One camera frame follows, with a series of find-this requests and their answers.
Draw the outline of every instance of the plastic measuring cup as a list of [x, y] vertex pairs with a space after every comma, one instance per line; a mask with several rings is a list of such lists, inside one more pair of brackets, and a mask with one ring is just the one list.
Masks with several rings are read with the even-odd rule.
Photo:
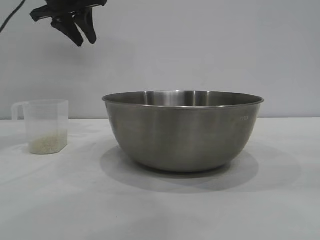
[[35, 100], [15, 103], [12, 120], [18, 120], [18, 109], [23, 109], [29, 152], [55, 154], [68, 144], [68, 100]]

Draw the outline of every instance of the bowl rim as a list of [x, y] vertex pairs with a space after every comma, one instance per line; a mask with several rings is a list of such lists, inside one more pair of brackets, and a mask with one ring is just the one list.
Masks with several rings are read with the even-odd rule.
[[[137, 93], [169, 93], [169, 92], [203, 92], [203, 93], [217, 93], [217, 94], [234, 94], [234, 95], [243, 95], [257, 98], [258, 101], [245, 103], [245, 104], [235, 104], [235, 105], [219, 105], [219, 106], [165, 106], [165, 105], [147, 105], [147, 104], [137, 104], [137, 103], [128, 103], [128, 102], [118, 102], [113, 101], [108, 98], [114, 97], [117, 95], [123, 94], [137, 94]], [[105, 103], [116, 104], [122, 106], [132, 106], [132, 107], [143, 107], [143, 108], [157, 108], [157, 109], [227, 109], [227, 108], [239, 108], [246, 106], [253, 106], [262, 104], [265, 100], [256, 95], [246, 94], [246, 93], [236, 93], [236, 92], [228, 92], [228, 91], [204, 91], [204, 90], [155, 90], [155, 91], [129, 91], [129, 92], [119, 92], [105, 95], [102, 100]]]

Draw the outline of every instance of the black cable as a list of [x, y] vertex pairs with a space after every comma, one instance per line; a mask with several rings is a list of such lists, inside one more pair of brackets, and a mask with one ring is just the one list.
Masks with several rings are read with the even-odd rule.
[[0, 34], [5, 29], [9, 21], [12, 19], [12, 17], [22, 8], [22, 6], [25, 4], [26, 0], [22, 0], [20, 5], [7, 17], [7, 19], [4, 21], [2, 26], [0, 27]]

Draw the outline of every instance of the measuring cup handle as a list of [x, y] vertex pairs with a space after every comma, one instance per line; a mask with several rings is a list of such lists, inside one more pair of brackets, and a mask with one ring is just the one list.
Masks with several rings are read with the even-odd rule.
[[24, 102], [17, 102], [15, 104], [12, 105], [11, 107], [11, 118], [12, 120], [18, 120], [18, 110], [19, 110], [19, 107], [23, 107], [24, 105], [28, 104], [27, 101], [24, 101]]

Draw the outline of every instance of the mixing bowl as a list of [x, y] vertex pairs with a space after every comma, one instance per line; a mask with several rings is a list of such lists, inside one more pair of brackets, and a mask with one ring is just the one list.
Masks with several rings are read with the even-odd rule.
[[123, 151], [145, 166], [200, 172], [233, 160], [254, 129], [261, 97], [214, 91], [141, 91], [103, 97]]

